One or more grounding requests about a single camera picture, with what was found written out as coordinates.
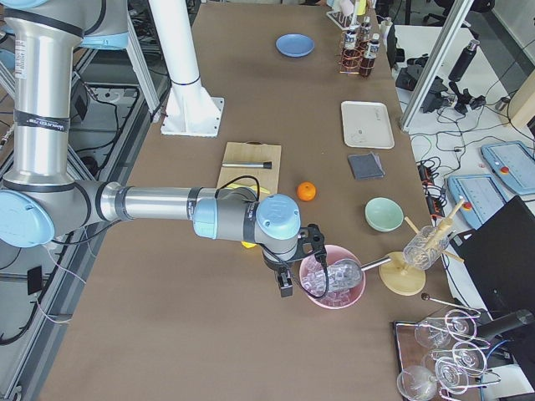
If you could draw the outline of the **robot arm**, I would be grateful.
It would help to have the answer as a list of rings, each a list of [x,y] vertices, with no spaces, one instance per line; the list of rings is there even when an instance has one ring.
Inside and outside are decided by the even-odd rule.
[[[33,247],[94,223],[139,218],[189,220],[198,236],[262,248],[283,296],[296,279],[292,264],[325,263],[324,236],[302,226],[296,202],[247,187],[136,188],[76,180],[67,171],[73,52],[129,45],[124,1],[6,1],[15,34],[13,166],[3,176],[1,238]]]

